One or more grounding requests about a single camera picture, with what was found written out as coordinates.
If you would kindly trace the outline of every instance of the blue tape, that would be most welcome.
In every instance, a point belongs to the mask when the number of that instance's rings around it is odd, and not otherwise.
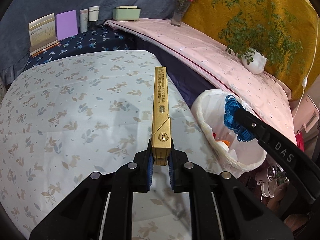
[[[234,114],[238,108],[244,109],[233,95],[227,95],[224,106],[224,125],[238,135],[239,142],[249,142],[254,139],[254,135],[234,120]]]

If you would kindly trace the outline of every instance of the gold box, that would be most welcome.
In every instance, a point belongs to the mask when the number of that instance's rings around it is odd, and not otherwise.
[[[167,165],[171,150],[171,123],[166,67],[155,69],[151,146],[156,165]]]

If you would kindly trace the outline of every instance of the pink bedsheet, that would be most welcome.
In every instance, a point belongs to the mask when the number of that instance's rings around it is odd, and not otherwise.
[[[297,143],[283,88],[265,73],[255,75],[246,70],[237,57],[225,51],[223,44],[186,24],[173,26],[169,20],[141,18],[108,24],[165,49],[217,88],[235,93],[263,121]]]

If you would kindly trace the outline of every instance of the navy blue bedspread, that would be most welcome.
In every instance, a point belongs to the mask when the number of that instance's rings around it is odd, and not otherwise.
[[[29,57],[26,70],[57,59],[75,55],[107,51],[136,49],[134,36],[121,30],[113,30],[109,26],[96,31],[87,31],[66,38],[47,51],[32,58]]]

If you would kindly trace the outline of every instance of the white appliance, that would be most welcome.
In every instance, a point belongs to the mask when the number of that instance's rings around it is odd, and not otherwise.
[[[292,111],[292,116],[297,112],[296,107]],[[319,120],[319,109],[312,101],[309,95],[305,95],[300,103],[298,108],[298,112],[293,119],[293,127],[294,132],[297,135],[302,129],[305,129],[306,132],[309,132],[311,128],[318,122]]]

